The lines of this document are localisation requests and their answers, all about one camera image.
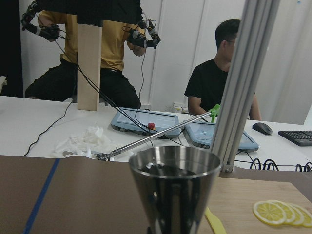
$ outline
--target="metal rod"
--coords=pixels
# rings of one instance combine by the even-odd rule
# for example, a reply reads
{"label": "metal rod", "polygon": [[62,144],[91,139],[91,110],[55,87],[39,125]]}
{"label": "metal rod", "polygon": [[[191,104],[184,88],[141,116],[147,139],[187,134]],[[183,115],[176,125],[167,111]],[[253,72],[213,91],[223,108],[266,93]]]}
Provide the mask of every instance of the metal rod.
{"label": "metal rod", "polygon": [[279,0],[245,1],[242,21],[221,101],[210,150],[232,172],[261,66],[267,51]]}
{"label": "metal rod", "polygon": [[141,144],[144,144],[145,142],[148,142],[148,141],[153,140],[153,139],[155,139],[155,138],[161,137],[161,136],[165,135],[167,132],[173,131],[173,130],[178,129],[178,128],[180,128],[180,127],[183,127],[183,126],[185,126],[186,124],[192,123],[192,122],[194,122],[194,121],[196,121],[196,120],[198,120],[198,119],[201,119],[201,118],[210,116],[211,113],[212,113],[211,111],[207,111],[206,113],[203,113],[203,114],[201,114],[201,115],[195,116],[195,117],[193,117],[193,118],[191,118],[191,119],[189,119],[189,120],[186,120],[186,121],[184,121],[184,122],[182,122],[182,123],[179,123],[179,124],[177,124],[177,125],[174,125],[174,126],[168,128],[168,129],[165,129],[165,130],[163,130],[163,131],[161,131],[161,132],[155,133],[155,134],[150,135],[150,136],[148,136],[148,137],[146,137],[146,138],[143,138],[143,139],[141,139],[141,140],[132,142],[132,143],[130,143],[130,144],[128,144],[128,145],[125,145],[125,146],[123,146],[123,147],[121,147],[121,148],[118,148],[118,149],[116,149],[116,150],[113,150],[113,151],[111,151],[110,153],[108,153],[108,154],[106,154],[106,155],[103,155],[103,156],[99,157],[98,160],[106,160],[106,159],[108,159],[108,158],[110,158],[110,157],[113,157],[113,156],[115,156],[115,155],[119,155],[119,154],[121,154],[121,153],[123,153],[123,152],[125,152],[125,151],[128,151],[128,150],[130,150],[130,149],[132,149],[132,148],[135,148],[135,147],[137,147],[137,146],[139,146],[139,145],[141,145]]}

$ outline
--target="cutting board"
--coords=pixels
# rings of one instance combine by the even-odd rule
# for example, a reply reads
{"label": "cutting board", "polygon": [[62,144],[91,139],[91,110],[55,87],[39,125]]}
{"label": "cutting board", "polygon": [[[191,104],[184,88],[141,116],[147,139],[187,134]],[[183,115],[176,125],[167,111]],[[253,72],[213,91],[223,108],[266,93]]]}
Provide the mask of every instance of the cutting board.
{"label": "cutting board", "polygon": [[[311,234],[312,228],[281,225],[273,227],[260,222],[253,205],[261,200],[280,200],[298,204],[312,213],[312,204],[291,183],[217,178],[208,206],[223,223],[227,234]],[[203,217],[197,234],[213,234]]]}

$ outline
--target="stainless steel cup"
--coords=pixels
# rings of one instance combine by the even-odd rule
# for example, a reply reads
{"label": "stainless steel cup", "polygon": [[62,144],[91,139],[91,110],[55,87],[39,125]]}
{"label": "stainless steel cup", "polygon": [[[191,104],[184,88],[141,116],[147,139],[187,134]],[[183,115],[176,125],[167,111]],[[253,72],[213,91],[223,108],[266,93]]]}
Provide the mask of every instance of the stainless steel cup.
{"label": "stainless steel cup", "polygon": [[153,234],[196,234],[221,169],[207,150],[163,146],[138,152],[129,164]]}

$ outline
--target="red button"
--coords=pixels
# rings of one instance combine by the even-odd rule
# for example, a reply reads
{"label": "red button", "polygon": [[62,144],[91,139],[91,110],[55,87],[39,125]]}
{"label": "red button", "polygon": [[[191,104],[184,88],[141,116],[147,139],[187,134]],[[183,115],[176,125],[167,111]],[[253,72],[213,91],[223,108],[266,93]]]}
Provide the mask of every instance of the red button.
{"label": "red button", "polygon": [[155,128],[155,124],[154,123],[148,123],[148,128],[149,129],[154,129]]}

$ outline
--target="yellow spatula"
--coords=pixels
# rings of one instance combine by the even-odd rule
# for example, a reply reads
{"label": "yellow spatula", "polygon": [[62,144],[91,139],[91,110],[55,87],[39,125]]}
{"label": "yellow spatula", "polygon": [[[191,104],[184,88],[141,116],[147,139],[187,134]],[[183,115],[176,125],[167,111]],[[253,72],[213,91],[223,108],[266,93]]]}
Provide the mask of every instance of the yellow spatula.
{"label": "yellow spatula", "polygon": [[213,213],[211,213],[208,207],[206,208],[206,211],[205,211],[205,217],[210,227],[212,228],[214,234],[226,234],[226,231],[224,229],[224,226],[221,220],[217,216],[215,216]]}

